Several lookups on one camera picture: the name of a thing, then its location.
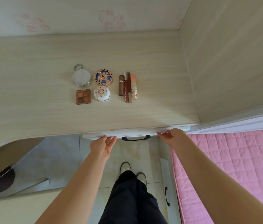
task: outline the makeup item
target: makeup item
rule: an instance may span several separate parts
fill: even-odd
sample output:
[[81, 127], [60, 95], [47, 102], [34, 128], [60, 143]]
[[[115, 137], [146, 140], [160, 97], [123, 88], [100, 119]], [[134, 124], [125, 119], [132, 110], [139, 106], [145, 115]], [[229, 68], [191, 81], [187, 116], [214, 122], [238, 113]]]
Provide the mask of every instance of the makeup item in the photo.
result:
[[91, 104], [91, 90], [77, 90], [76, 91], [76, 104]]
[[136, 76], [135, 75], [130, 76], [130, 82], [131, 82], [131, 96], [137, 102], [138, 101], [138, 99], [137, 99], [138, 94], [137, 94], [137, 83], [136, 83]]
[[119, 96], [124, 95], [124, 75], [119, 75]]
[[75, 72], [72, 74], [72, 82], [76, 86], [89, 86], [91, 83], [91, 74], [89, 71], [84, 69], [82, 64], [77, 64], [74, 67]]
[[106, 69], [100, 69], [94, 75], [94, 79], [99, 86], [109, 86], [113, 82], [112, 73]]
[[128, 102], [131, 103], [131, 82], [130, 82], [130, 72], [127, 72], [127, 91], [128, 91]]
[[128, 103], [128, 85], [126, 71], [124, 71], [124, 101], [125, 103]]
[[107, 101], [108, 99], [110, 99], [110, 90], [105, 87], [105, 86], [98, 86], [95, 90], [94, 90], [94, 97], [96, 100], [98, 101]]

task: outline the hello kitty wallpaper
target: hello kitty wallpaper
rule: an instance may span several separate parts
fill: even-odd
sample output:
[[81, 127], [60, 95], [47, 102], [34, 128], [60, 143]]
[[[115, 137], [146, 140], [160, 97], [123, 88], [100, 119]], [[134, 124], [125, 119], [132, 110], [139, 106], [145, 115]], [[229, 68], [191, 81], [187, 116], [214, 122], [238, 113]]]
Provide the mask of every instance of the hello kitty wallpaper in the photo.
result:
[[0, 0], [0, 36], [177, 30], [192, 0]]

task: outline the dark pants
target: dark pants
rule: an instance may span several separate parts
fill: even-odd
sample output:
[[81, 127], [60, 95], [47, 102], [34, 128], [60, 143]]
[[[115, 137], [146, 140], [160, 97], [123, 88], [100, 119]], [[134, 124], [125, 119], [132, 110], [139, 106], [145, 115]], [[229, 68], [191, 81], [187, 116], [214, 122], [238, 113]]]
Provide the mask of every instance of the dark pants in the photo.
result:
[[147, 192], [145, 184], [127, 170], [115, 182], [98, 224], [167, 224], [157, 200]]

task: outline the bed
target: bed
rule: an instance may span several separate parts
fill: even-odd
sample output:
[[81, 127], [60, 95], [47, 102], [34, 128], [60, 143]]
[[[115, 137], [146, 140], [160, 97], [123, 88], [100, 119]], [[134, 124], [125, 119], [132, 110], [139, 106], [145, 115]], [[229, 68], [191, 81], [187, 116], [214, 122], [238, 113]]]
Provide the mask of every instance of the bed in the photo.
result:
[[[188, 136], [216, 165], [263, 203], [263, 130]], [[182, 223], [213, 223], [172, 149], [171, 155]]]

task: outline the blue and gold compact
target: blue and gold compact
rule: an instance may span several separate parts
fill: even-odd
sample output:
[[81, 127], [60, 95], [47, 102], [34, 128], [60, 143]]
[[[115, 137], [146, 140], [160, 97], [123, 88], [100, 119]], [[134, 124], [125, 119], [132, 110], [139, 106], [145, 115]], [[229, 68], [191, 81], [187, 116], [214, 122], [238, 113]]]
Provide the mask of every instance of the blue and gold compact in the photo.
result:
[[94, 80], [99, 86], [109, 86], [113, 81], [112, 73], [106, 69], [100, 69], [94, 75]]

